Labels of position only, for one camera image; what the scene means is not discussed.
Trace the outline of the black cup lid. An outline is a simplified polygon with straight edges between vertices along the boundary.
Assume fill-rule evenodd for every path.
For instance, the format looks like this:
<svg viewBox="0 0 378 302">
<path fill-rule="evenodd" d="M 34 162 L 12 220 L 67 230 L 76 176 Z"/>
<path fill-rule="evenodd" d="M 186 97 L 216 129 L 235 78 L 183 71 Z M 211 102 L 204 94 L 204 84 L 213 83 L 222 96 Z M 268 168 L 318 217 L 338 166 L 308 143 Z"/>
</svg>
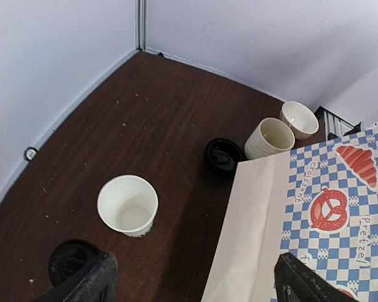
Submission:
<svg viewBox="0 0 378 302">
<path fill-rule="evenodd" d="M 49 257 L 48 274 L 51 284 L 53 287 L 59 286 L 100 254 L 101 250 L 97 246 L 85 240 L 62 242 Z"/>
</svg>

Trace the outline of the blue checkered paper bag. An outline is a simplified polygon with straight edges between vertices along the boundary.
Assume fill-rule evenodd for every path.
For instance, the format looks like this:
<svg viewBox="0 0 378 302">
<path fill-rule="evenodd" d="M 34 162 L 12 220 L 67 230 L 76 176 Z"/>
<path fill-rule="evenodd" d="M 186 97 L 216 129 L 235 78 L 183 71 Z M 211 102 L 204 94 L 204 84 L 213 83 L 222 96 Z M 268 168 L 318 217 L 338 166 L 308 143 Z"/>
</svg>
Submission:
<svg viewBox="0 0 378 302">
<path fill-rule="evenodd" d="M 291 253 L 378 301 L 378 128 L 238 165 L 203 301 L 276 301 Z"/>
</svg>

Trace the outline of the white paper cups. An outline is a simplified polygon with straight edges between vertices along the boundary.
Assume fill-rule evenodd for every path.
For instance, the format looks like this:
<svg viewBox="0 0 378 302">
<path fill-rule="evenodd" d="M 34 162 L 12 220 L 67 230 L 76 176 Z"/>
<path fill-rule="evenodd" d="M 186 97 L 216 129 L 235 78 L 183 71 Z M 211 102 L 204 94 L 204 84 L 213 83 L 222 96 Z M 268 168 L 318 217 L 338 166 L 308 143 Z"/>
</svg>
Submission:
<svg viewBox="0 0 378 302">
<path fill-rule="evenodd" d="M 128 237 L 143 237 L 150 231 L 158 206 L 153 186 L 135 175 L 111 179 L 97 198 L 97 211 L 103 223 Z"/>
</svg>

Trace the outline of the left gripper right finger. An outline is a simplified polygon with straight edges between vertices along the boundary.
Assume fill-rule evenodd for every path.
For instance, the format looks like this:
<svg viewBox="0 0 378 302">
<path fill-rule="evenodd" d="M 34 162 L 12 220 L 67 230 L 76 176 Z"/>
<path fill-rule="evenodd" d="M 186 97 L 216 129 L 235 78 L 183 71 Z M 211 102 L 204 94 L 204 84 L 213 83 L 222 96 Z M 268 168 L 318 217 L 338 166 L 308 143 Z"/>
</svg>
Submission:
<svg viewBox="0 0 378 302">
<path fill-rule="evenodd" d="M 342 302 L 356 299 L 327 283 L 291 253 L 279 255 L 274 267 L 277 300 Z"/>
</svg>

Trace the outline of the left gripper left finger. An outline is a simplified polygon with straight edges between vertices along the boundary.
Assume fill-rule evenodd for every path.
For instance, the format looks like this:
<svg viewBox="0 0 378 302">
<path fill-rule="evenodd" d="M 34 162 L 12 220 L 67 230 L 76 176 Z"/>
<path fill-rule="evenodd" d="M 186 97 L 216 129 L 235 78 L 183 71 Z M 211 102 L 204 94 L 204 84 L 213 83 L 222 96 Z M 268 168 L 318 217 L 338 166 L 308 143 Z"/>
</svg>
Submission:
<svg viewBox="0 0 378 302">
<path fill-rule="evenodd" d="M 61 285 L 36 301 L 115 301 L 118 262 L 112 252 L 103 252 Z"/>
</svg>

